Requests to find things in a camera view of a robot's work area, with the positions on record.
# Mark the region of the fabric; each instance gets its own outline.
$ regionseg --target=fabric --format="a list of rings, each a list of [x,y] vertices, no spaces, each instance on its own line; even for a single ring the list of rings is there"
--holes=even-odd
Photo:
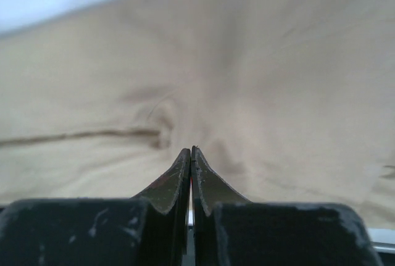
[[[395,227],[394,15],[395,0],[117,0],[5,37],[0,201],[131,196],[197,144],[253,201],[342,202]]]

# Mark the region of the beige cloth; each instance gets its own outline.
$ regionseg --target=beige cloth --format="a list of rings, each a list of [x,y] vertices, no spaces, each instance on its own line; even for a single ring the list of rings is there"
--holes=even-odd
[[[0,201],[130,196],[197,144],[252,200],[395,227],[394,15],[395,0],[118,0],[4,37]]]

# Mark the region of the beige towel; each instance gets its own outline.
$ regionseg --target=beige towel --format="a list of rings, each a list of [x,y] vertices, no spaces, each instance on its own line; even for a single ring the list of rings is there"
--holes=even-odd
[[[371,199],[388,224],[394,18],[395,0],[118,0],[4,37],[0,201],[130,196],[197,144],[252,200]]]

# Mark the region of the crumpled cloth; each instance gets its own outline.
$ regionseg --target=crumpled cloth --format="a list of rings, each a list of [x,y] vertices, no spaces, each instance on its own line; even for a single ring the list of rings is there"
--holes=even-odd
[[[253,201],[395,228],[395,0],[116,0],[0,39],[0,202],[128,197],[197,144]]]

